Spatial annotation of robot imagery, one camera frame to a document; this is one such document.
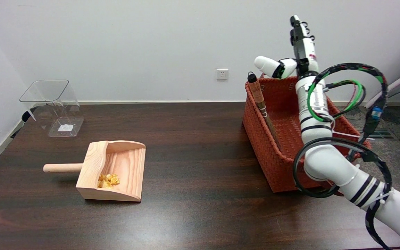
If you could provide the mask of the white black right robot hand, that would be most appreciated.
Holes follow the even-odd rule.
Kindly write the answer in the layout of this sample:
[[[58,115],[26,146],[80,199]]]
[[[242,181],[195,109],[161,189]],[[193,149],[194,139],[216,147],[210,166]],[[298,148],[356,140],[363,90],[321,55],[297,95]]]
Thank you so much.
[[[299,78],[316,76],[319,73],[315,53],[314,36],[310,35],[308,24],[301,21],[299,16],[293,15],[290,18],[292,30],[290,31],[290,43],[294,49],[294,58],[273,60],[268,57],[258,56],[254,60],[254,65],[263,74],[271,78],[284,79],[293,72]]]

